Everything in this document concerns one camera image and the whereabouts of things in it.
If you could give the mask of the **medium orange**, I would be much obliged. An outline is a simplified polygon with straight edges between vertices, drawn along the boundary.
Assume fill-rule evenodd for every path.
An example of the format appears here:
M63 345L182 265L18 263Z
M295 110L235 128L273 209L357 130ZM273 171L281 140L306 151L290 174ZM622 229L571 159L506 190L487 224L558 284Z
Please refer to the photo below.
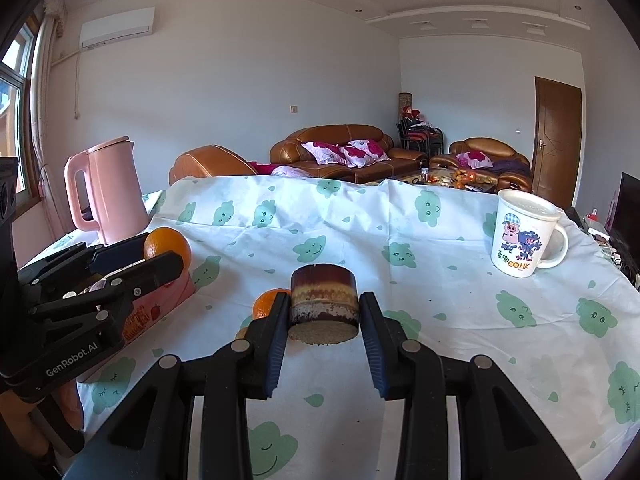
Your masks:
M266 318L270 313L274 300L276 300L280 292L285 295L289 295L291 293L288 289L285 288L274 288L263 292L254 301L252 319L258 320L258 318Z

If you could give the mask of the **white cloud-print tablecloth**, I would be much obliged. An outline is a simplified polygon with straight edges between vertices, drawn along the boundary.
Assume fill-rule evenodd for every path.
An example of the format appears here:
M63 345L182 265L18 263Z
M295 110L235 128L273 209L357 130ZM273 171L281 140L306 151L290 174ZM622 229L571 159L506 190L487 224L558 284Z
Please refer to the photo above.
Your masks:
M185 178L3 272L64 479L634 479L639 294L557 206Z

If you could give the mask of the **pink rectangular tin box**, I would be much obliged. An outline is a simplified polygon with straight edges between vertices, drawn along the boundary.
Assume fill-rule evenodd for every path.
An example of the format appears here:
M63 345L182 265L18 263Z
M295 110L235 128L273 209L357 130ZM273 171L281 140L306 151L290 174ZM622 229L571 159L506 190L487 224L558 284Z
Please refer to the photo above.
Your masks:
M128 270L129 268L141 263L142 260L130 264L129 266L125 266L124 268L112 271L104 276L100 276L99 280L90 283L83 289L70 290L69 292L66 292L63 295L63 299L102 289L105 287L107 281L114 278L117 272ZM194 292L195 287L192 282L190 272L186 269L175 281L160 286L158 289L149 292L147 295L134 300L134 303L132 304L132 312L128 318L126 318L124 330L122 331L125 346L131 344L157 322L163 321L166 315L175 310L176 307L179 307L183 301L190 298ZM102 362L99 362L99 364L91 367L90 370L87 370L84 374L79 375L77 377L78 382L82 382L83 384L88 382L89 377L94 374L98 368L103 366L108 359L111 358L104 359Z

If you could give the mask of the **brown wooden door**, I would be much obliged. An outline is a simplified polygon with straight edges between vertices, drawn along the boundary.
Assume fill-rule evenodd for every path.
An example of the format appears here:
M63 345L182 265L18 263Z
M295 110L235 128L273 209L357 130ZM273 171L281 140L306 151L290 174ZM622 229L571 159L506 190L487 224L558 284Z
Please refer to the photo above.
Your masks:
M556 206L573 201L582 150L582 90L536 77L533 192Z

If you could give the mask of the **white wall air conditioner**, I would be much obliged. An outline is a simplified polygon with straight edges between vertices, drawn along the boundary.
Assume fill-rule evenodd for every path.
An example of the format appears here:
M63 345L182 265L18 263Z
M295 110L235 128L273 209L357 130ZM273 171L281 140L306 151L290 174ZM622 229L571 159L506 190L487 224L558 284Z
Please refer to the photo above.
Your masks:
M151 35L155 8L143 8L117 13L82 24L79 49L90 50L112 42Z

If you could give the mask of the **black monitor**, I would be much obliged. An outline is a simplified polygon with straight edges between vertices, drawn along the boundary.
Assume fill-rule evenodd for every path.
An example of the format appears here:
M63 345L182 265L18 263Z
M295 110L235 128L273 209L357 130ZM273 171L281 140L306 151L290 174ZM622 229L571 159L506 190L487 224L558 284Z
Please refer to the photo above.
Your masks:
M623 245L635 263L639 263L640 181L626 172L620 178L610 235L612 240Z

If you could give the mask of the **white cartoon mug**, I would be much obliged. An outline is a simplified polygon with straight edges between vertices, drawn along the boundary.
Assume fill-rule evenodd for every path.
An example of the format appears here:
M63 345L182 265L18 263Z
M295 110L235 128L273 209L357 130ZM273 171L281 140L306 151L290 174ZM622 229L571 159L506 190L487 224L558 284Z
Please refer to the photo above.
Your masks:
M535 194L507 188L499 191L491 262L512 278L529 278L538 268L558 266L570 244L560 225L562 213Z

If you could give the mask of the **pink electric kettle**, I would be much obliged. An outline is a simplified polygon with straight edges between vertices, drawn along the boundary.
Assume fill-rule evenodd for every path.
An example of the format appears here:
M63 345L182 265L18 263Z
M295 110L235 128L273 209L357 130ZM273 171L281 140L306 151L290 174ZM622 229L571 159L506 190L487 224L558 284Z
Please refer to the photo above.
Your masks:
M84 176L91 221L82 216L78 172ZM84 232L97 232L103 244L126 240L149 224L134 166L134 142L128 136L100 143L67 159L64 180L74 225Z

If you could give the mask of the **layered cake roll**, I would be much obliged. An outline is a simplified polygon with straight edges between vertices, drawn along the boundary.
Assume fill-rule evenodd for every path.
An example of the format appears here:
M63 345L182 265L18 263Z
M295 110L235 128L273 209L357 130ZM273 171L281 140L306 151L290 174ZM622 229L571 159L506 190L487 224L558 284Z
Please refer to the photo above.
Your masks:
M329 263L308 264L291 276L288 336L303 344L328 346L351 340L359 332L354 274Z

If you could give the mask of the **brown leather long sofa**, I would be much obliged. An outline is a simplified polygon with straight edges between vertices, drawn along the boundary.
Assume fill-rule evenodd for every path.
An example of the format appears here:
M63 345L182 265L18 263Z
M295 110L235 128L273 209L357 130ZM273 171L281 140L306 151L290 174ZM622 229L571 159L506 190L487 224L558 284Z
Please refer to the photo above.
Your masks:
M367 183L416 174L425 154L395 148L390 136L367 125L299 129L270 150L270 162L301 169L311 177Z

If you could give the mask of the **large orange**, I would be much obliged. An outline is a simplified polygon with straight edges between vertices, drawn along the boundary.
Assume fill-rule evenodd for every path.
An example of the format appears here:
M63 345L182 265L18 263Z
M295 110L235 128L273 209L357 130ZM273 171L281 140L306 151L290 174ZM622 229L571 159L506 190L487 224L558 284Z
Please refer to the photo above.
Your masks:
M192 250L186 238L177 230L160 226L149 232L143 244L143 258L151 260L157 256L174 252L181 257L183 269L189 270Z

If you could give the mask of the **stacked dark chairs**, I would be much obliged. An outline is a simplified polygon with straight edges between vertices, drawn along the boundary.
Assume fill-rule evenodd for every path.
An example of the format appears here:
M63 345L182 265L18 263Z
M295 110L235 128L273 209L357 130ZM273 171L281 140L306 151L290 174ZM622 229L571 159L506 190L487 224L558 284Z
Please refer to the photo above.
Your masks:
M412 106L412 98L410 92L398 94L397 130L400 146L405 150L421 152L427 157L441 155L445 148L442 130L428 122L420 110Z

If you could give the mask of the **coffee table with clutter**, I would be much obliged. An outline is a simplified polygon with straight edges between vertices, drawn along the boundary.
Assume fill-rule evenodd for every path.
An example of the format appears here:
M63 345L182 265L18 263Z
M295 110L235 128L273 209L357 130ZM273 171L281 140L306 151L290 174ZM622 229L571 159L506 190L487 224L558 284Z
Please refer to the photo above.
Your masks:
M413 174L401 176L399 180L414 185L436 185L482 193L495 193L498 182L497 178L491 174L482 174L469 169L448 168L421 168Z

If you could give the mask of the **brown leather chair back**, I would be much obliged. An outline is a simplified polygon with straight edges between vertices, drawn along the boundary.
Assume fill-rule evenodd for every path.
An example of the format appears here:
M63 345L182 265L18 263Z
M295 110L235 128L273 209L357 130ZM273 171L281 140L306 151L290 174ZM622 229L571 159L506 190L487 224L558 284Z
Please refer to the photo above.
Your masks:
M168 182L187 178L257 176L253 166L235 152L219 145L205 145L178 156L169 170Z

